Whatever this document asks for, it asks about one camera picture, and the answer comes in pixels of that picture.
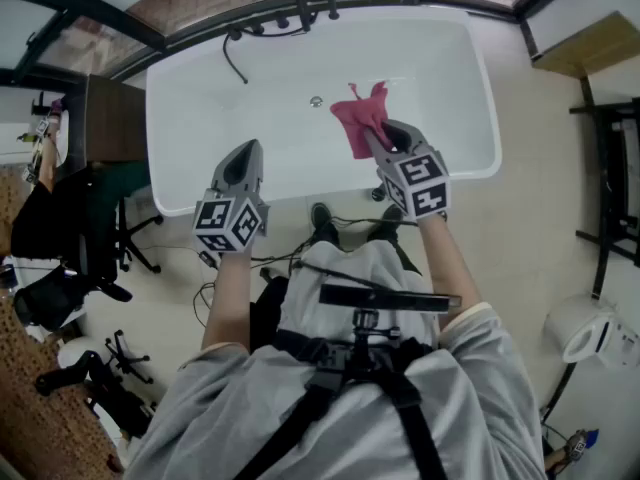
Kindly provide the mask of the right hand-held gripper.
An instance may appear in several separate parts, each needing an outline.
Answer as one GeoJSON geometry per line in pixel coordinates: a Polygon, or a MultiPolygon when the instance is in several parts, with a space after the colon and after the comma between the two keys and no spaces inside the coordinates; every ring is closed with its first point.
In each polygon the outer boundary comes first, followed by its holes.
{"type": "Polygon", "coordinates": [[[367,127],[364,137],[378,165],[388,198],[410,221],[450,208],[450,178],[439,153],[428,146],[422,132],[408,123],[382,123],[387,139],[367,127]]]}

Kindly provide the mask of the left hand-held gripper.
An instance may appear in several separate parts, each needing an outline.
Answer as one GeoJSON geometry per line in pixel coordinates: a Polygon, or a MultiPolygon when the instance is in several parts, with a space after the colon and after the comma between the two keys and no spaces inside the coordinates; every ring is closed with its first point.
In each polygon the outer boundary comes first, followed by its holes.
{"type": "Polygon", "coordinates": [[[263,180],[263,148],[257,139],[232,150],[216,167],[196,205],[192,227],[204,247],[216,253],[243,253],[265,236],[270,207],[257,184],[263,180]]]}

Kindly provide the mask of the red cloth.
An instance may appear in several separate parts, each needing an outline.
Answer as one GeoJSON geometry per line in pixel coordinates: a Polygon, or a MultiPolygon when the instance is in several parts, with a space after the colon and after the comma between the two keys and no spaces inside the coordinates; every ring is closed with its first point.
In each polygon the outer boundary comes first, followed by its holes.
{"type": "Polygon", "coordinates": [[[344,128],[353,158],[363,160],[373,157],[365,137],[367,130],[374,131],[381,144],[390,150],[393,144],[383,129],[383,124],[388,121],[386,110],[388,89],[386,88],[386,82],[375,83],[370,95],[366,98],[358,94],[355,83],[349,83],[348,86],[354,98],[332,104],[330,111],[344,128]]]}

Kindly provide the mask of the white bathtub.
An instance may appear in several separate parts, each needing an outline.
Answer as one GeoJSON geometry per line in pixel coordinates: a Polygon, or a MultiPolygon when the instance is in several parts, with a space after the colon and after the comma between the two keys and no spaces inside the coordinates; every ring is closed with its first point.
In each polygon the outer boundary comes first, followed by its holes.
{"type": "Polygon", "coordinates": [[[426,6],[346,9],[307,33],[211,39],[146,73],[149,170],[156,207],[190,214],[218,163],[257,139],[266,201],[368,189],[372,160],[353,158],[332,104],[386,82],[391,118],[417,127],[454,179],[493,176],[502,162],[482,52],[462,11],[426,6]],[[323,105],[312,108],[313,96],[323,105]]]}

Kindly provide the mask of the person's right forearm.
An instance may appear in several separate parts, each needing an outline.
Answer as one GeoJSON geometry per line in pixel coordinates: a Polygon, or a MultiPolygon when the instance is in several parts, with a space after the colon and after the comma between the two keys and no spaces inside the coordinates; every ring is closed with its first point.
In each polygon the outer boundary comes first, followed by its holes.
{"type": "Polygon", "coordinates": [[[445,219],[433,214],[417,221],[422,237],[433,289],[438,294],[460,297],[460,305],[439,317],[443,330],[455,317],[482,301],[445,219]]]}

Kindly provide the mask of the person's left forearm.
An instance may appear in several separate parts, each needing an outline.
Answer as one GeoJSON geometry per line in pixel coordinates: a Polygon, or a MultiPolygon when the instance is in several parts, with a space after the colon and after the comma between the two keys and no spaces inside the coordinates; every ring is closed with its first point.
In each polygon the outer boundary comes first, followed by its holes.
{"type": "Polygon", "coordinates": [[[226,343],[250,348],[251,250],[221,258],[201,349],[226,343]]]}

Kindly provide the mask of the green jacket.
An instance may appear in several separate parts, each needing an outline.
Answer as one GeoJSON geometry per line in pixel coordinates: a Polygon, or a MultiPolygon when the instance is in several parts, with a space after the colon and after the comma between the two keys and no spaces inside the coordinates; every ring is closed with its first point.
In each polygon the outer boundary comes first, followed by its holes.
{"type": "Polygon", "coordinates": [[[113,209],[124,198],[151,183],[146,162],[106,164],[91,172],[87,201],[113,209]]]}

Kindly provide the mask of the person's black trousers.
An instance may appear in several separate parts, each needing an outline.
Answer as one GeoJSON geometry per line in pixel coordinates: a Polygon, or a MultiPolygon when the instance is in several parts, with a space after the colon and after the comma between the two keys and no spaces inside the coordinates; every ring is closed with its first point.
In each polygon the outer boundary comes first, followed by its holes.
{"type": "MultiPolygon", "coordinates": [[[[398,243],[394,224],[373,227],[364,245],[352,252],[340,248],[337,229],[326,225],[303,260],[393,290],[426,290],[422,274],[398,243]]],[[[308,338],[349,339],[352,311],[319,303],[320,285],[325,280],[308,269],[272,278],[250,305],[250,351],[272,345],[278,330],[308,338]]]]}

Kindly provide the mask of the light wooden board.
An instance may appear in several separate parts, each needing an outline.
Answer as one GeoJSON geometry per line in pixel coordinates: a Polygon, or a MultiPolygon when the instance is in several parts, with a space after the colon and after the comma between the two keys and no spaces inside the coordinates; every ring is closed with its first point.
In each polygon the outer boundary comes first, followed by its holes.
{"type": "Polygon", "coordinates": [[[549,48],[533,68],[581,79],[640,55],[640,29],[613,12],[549,48]]]}

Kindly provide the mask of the black office chair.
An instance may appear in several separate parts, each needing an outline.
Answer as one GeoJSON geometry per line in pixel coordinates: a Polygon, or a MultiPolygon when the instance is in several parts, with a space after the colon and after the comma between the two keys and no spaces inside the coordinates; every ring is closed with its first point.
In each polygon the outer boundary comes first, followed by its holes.
{"type": "Polygon", "coordinates": [[[152,265],[133,244],[131,237],[151,223],[160,225],[156,215],[133,228],[126,226],[121,199],[113,209],[87,201],[91,172],[87,167],[61,181],[53,190],[55,221],[61,225],[56,237],[61,245],[59,265],[41,279],[21,288],[14,298],[14,310],[23,325],[39,325],[53,332],[64,326],[72,312],[82,308],[87,294],[98,291],[128,302],[132,295],[116,284],[116,264],[125,257],[136,257],[154,274],[161,267],[152,265]]]}

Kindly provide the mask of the black metal shelf rack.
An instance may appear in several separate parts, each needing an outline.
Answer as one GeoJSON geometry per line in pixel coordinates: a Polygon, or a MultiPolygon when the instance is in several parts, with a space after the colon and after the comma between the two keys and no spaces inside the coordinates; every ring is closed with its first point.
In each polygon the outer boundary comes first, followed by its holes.
{"type": "Polygon", "coordinates": [[[609,257],[620,256],[640,268],[640,210],[629,209],[631,169],[628,143],[638,147],[640,160],[640,97],[598,104],[589,78],[580,79],[584,103],[569,110],[585,116],[593,125],[599,174],[598,233],[577,230],[575,236],[598,247],[598,261],[591,298],[598,300],[604,288],[609,257]]]}

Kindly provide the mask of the person's grey shirt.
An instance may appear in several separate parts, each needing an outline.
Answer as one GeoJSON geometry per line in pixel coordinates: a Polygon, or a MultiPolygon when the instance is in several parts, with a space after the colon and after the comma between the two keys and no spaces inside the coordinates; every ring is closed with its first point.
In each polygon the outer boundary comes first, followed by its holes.
{"type": "MultiPolygon", "coordinates": [[[[280,326],[310,338],[351,338],[351,310],[319,301],[320,268],[394,290],[422,289],[385,241],[346,253],[320,242],[288,283],[280,326]]],[[[487,303],[439,328],[421,314],[384,314],[433,350],[406,374],[420,393],[449,480],[546,480],[531,383],[487,303]]],[[[270,345],[228,342],[184,363],[123,480],[232,480],[302,399],[310,366],[270,345]]],[[[260,480],[418,480],[400,418],[374,385],[349,387],[260,480]]]]}

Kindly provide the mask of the black window frame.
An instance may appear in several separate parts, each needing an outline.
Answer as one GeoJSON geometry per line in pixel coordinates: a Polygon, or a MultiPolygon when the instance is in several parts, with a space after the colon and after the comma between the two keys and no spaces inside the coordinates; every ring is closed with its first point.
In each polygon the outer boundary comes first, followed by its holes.
{"type": "MultiPolygon", "coordinates": [[[[208,39],[230,32],[232,26],[265,24],[280,15],[299,17],[295,0],[268,0],[225,11],[202,20],[171,35],[165,35],[134,15],[119,10],[103,0],[19,0],[53,10],[53,16],[43,28],[28,39],[26,51],[13,69],[0,68],[0,86],[65,93],[83,80],[83,75],[40,63],[40,57],[60,33],[78,18],[86,17],[114,29],[137,42],[143,49],[123,64],[106,72],[112,80],[124,81],[152,64],[195,46],[208,39]]],[[[436,6],[462,10],[471,15],[516,24],[520,27],[532,58],[537,47],[527,23],[528,19],[555,0],[516,0],[505,6],[483,0],[337,0],[338,12],[351,8],[381,6],[436,6]]],[[[311,23],[320,13],[326,13],[327,0],[307,0],[311,23]]]]}

